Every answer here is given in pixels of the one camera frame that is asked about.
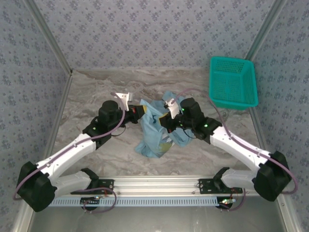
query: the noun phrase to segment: purple cable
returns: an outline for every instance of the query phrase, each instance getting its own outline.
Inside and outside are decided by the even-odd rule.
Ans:
[[[224,126],[224,129],[225,129],[225,131],[226,131],[226,134],[230,137],[230,139],[232,139],[235,143],[237,143],[239,146],[241,146],[241,147],[247,149],[248,151],[251,151],[251,152],[253,152],[253,153],[256,154],[256,155],[261,156],[261,157],[263,157],[263,158],[265,158],[265,159],[267,159],[267,160],[273,162],[274,164],[278,165],[279,167],[281,167],[283,170],[285,170],[285,171],[287,172],[287,174],[293,179],[294,184],[295,184],[295,187],[294,187],[294,189],[293,189],[292,191],[285,191],[285,192],[282,192],[282,194],[293,194],[293,193],[296,193],[296,192],[297,192],[297,190],[298,190],[298,182],[297,182],[295,176],[293,175],[293,173],[292,173],[289,169],[287,169],[284,165],[282,165],[281,163],[277,162],[277,161],[274,160],[273,158],[268,157],[268,156],[266,156],[266,155],[264,155],[264,154],[260,154],[258,151],[253,150],[253,149],[250,148],[250,147],[247,147],[245,144],[242,144],[240,141],[238,141],[238,140],[235,139],[233,136],[231,136],[231,133],[230,133],[230,131],[228,130],[228,128],[227,128],[227,126],[226,126],[226,124],[225,124],[225,122],[224,122],[224,120],[223,120],[223,118],[222,118],[222,116],[221,116],[221,114],[220,114],[220,112],[219,112],[219,110],[218,110],[218,108],[215,106],[215,104],[214,104],[213,101],[210,99],[210,97],[206,94],[205,91],[202,91],[202,90],[197,89],[197,88],[187,88],[187,89],[183,90],[182,92],[180,92],[180,93],[176,96],[176,98],[174,99],[174,101],[172,102],[172,104],[173,104],[174,102],[176,102],[176,100],[177,100],[182,94],[184,94],[184,93],[186,93],[186,92],[188,92],[188,91],[191,91],[191,90],[198,91],[198,92],[201,92],[201,93],[204,93],[204,94],[205,94],[205,96],[206,96],[206,98],[208,99],[208,101],[212,104],[212,106],[214,107],[214,109],[215,109],[216,112],[218,113],[219,118],[220,118],[220,120],[221,120],[221,122],[222,122],[222,125]]]
[[[120,125],[122,124],[122,122],[124,121],[125,119],[125,106],[124,104],[122,103],[121,99],[118,97],[117,94],[115,93],[111,93],[113,96],[115,96],[116,98],[118,98],[119,102],[120,102],[120,105],[121,105],[121,108],[123,109],[122,110],[122,117],[119,121],[119,123],[117,124],[117,126],[112,129],[111,131],[109,132],[106,132],[105,134],[101,134],[101,135],[98,135],[98,136],[94,136],[94,137],[91,137],[91,138],[86,138],[86,139],[83,139],[81,141],[78,141],[75,145],[79,145],[81,143],[84,143],[86,141],[89,141],[89,140],[93,140],[93,139],[98,139],[98,138],[102,138],[106,135],[109,135],[111,133],[113,133],[115,130],[117,130]],[[22,185],[27,181],[29,180],[32,176],[34,176],[36,173],[38,173],[39,171],[41,171],[43,168],[46,168],[48,164],[51,164],[52,162],[54,162],[56,159],[58,159],[60,156],[66,154],[68,151],[70,151],[72,148],[74,148],[74,145],[71,145],[69,146],[67,149],[65,149],[64,151],[60,152],[58,155],[56,155],[55,157],[53,157],[50,161],[48,161],[46,164],[44,164],[42,167],[38,168],[37,170],[31,172],[29,175],[27,175],[19,184],[18,186],[16,187],[15,191],[14,191],[14,194],[13,194],[13,200],[17,201],[17,200],[21,200],[22,198],[17,198],[16,195],[17,195],[17,192],[19,191],[19,189],[22,187]]]
[[[96,211],[89,211],[89,210],[86,210],[86,205],[88,204],[88,201],[85,201],[84,202],[84,206],[83,206],[83,209],[85,210],[85,212],[88,212],[90,214],[100,214],[100,213],[105,213],[105,212],[108,212],[112,209],[114,209],[115,205],[116,205],[116,202],[117,202],[117,195],[116,193],[110,189],[110,188],[105,188],[105,187],[100,187],[100,188],[91,188],[91,189],[82,189],[82,190],[77,190],[77,192],[92,192],[92,191],[95,191],[95,190],[106,190],[108,192],[111,192],[114,196],[115,196],[115,200],[113,202],[113,204],[111,205],[111,207],[107,208],[107,209],[103,209],[103,210],[96,210]]]
[[[239,208],[242,207],[242,205],[244,204],[245,200],[246,200],[246,189],[244,188],[243,189],[243,196],[242,196],[241,202],[240,202],[240,204],[237,207],[235,207],[233,209],[230,209],[229,207],[227,207],[224,204],[219,204],[219,205],[225,207],[227,211],[235,211],[235,210],[238,210]]]

